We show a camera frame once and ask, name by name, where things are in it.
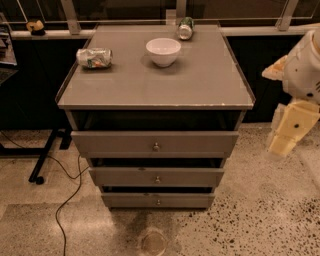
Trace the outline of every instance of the glass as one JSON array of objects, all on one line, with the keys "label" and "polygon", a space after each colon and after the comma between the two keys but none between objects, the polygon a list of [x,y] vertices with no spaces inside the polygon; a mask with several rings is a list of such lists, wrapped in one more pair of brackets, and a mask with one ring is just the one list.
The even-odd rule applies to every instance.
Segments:
[{"label": "glass", "polygon": [[66,22],[61,0],[38,0],[45,22]]},{"label": "glass", "polygon": [[[300,0],[293,18],[311,18],[319,0]],[[194,0],[188,2],[187,16],[195,19],[250,20],[278,19],[287,0]]]},{"label": "glass", "polygon": [[297,4],[293,18],[312,18],[319,6],[319,0],[300,0]]},{"label": "glass", "polygon": [[175,8],[172,0],[73,0],[79,21],[160,20],[166,9]]},{"label": "glass", "polygon": [[[130,20],[163,22],[175,18],[178,0],[70,0],[81,26],[98,21],[130,22]],[[256,21],[275,23],[289,0],[182,0],[186,16],[197,22],[218,20],[254,26]],[[319,19],[320,0],[299,0],[293,19],[312,22]],[[0,15],[12,24],[25,27],[25,22],[39,19],[46,29],[67,28],[61,0],[1,0]]]},{"label": "glass", "polygon": [[26,22],[21,8],[15,0],[2,0],[0,2],[0,12],[8,22]]}]

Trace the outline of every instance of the white bowl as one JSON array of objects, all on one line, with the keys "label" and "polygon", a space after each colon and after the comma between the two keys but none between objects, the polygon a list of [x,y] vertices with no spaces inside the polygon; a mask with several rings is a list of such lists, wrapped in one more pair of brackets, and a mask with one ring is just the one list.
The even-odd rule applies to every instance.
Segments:
[{"label": "white bowl", "polygon": [[181,44],[171,38],[156,38],[146,45],[152,61],[159,67],[170,66],[178,57]]}]

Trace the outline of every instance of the floor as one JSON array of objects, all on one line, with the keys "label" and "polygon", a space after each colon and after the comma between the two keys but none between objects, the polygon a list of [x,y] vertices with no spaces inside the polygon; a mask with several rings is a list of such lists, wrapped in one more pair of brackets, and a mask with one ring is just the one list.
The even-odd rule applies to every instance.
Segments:
[{"label": "floor", "polygon": [[[280,161],[265,157],[270,124],[242,124],[225,175],[208,210],[113,209],[85,171],[82,185],[58,214],[66,255],[320,255],[320,127]],[[7,131],[24,147],[49,131]],[[16,147],[0,135],[5,147]],[[73,144],[49,155],[76,176]],[[47,158],[43,185],[28,182],[36,159],[0,159],[0,255],[63,255],[56,211],[78,188]],[[87,164],[80,159],[80,168]]]}]

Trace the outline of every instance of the open drawer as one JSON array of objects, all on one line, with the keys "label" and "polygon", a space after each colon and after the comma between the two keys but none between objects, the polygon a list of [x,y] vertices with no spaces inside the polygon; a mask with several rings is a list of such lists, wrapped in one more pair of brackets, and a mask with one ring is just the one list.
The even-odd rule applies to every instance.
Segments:
[{"label": "open drawer", "polygon": [[214,194],[201,193],[103,193],[102,199],[110,208],[208,208]]},{"label": "open drawer", "polygon": [[98,167],[89,170],[96,186],[217,187],[220,168]]},{"label": "open drawer", "polygon": [[220,157],[230,156],[236,131],[74,131],[82,157]]}]

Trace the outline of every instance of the black cable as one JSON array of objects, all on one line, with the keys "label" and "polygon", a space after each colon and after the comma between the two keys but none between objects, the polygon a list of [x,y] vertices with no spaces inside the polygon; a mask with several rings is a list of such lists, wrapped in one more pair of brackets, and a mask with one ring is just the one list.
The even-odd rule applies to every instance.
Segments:
[{"label": "black cable", "polygon": [[80,155],[78,156],[78,170],[79,170],[79,174],[78,174],[78,176],[76,176],[75,178],[73,178],[73,177],[71,177],[69,174],[68,174],[68,172],[65,170],[65,168],[61,165],[61,163],[58,161],[58,160],[56,160],[59,164],[60,164],[60,166],[63,168],[63,170],[67,173],[67,175],[68,175],[68,177],[70,177],[71,179],[76,179],[77,177],[80,177],[79,178],[79,185],[78,185],[78,188],[76,189],[76,191],[63,203],[63,204],[61,204],[60,206],[59,206],[59,208],[57,209],[57,211],[56,211],[56,221],[57,221],[57,223],[58,223],[58,225],[59,225],[59,227],[60,227],[60,229],[61,229],[61,231],[62,231],[62,235],[63,235],[63,241],[64,241],[64,243],[63,243],[63,256],[65,256],[66,255],[66,248],[67,248],[67,236],[66,236],[66,233],[65,233],[65,231],[64,231],[64,229],[63,229],[63,227],[62,227],[62,225],[61,225],[61,223],[60,223],[60,221],[59,221],[59,213],[61,212],[61,209],[79,192],[79,190],[80,190],[80,188],[81,188],[81,185],[82,185],[82,179],[81,179],[81,174],[86,170],[86,169],[88,169],[88,167],[87,168],[85,168],[83,171],[81,171],[80,170]]},{"label": "black cable", "polygon": [[81,171],[81,173],[78,174],[76,177],[72,177],[72,176],[67,172],[67,170],[63,167],[63,165],[59,162],[59,160],[57,160],[57,159],[55,159],[54,157],[49,156],[49,155],[47,155],[47,157],[50,158],[50,159],[52,159],[52,160],[54,160],[54,161],[56,161],[56,162],[60,165],[60,167],[62,168],[62,170],[65,172],[65,174],[66,174],[70,179],[72,179],[72,180],[77,179],[82,173],[84,173],[84,172],[89,168],[89,166],[88,166],[88,167],[85,168],[83,171]]},{"label": "black cable", "polygon": [[1,134],[3,135],[3,137],[5,137],[8,141],[10,141],[11,143],[13,143],[13,144],[16,145],[17,147],[19,147],[19,148],[25,148],[25,147],[23,147],[23,146],[15,143],[13,140],[11,140],[7,135],[5,135],[5,134],[3,133],[3,131],[0,131],[0,132],[1,132]]},{"label": "black cable", "polygon": [[[1,132],[1,134],[2,134],[7,140],[9,140],[10,142],[12,142],[14,145],[16,145],[16,146],[18,146],[18,147],[20,147],[20,148],[24,148],[24,147],[22,147],[21,145],[15,143],[13,140],[11,140],[7,135],[5,135],[5,134],[3,133],[3,131],[0,131],[0,132]],[[63,165],[60,163],[59,160],[57,160],[56,158],[54,158],[54,157],[52,157],[52,156],[49,156],[49,155],[47,155],[47,157],[50,158],[50,159],[52,159],[52,160],[54,160],[54,161],[56,161],[56,162],[60,165],[60,167],[62,168],[62,170],[66,173],[66,175],[67,175],[70,179],[75,180],[75,179],[77,179],[78,177],[80,177],[80,178],[79,178],[79,185],[78,185],[76,191],[75,191],[66,201],[64,201],[64,202],[59,206],[59,208],[57,209],[56,214],[55,214],[56,222],[58,223],[58,225],[59,225],[59,227],[60,227],[60,229],[61,229],[61,231],[62,231],[62,235],[63,235],[63,241],[64,241],[64,243],[63,243],[63,256],[65,256],[65,255],[66,255],[66,249],[67,249],[67,236],[66,236],[66,233],[65,233],[65,231],[64,231],[64,229],[63,229],[63,227],[62,227],[62,225],[61,225],[61,223],[60,223],[60,221],[59,221],[59,216],[58,216],[58,215],[59,215],[59,213],[61,212],[62,208],[79,192],[79,190],[80,190],[80,188],[81,188],[81,185],[82,185],[81,175],[89,168],[89,166],[86,167],[84,170],[81,171],[81,169],[80,169],[80,155],[79,155],[79,156],[78,156],[78,171],[79,171],[79,174],[78,174],[77,176],[75,176],[75,177],[72,177],[72,176],[67,172],[67,170],[63,167]]]}]

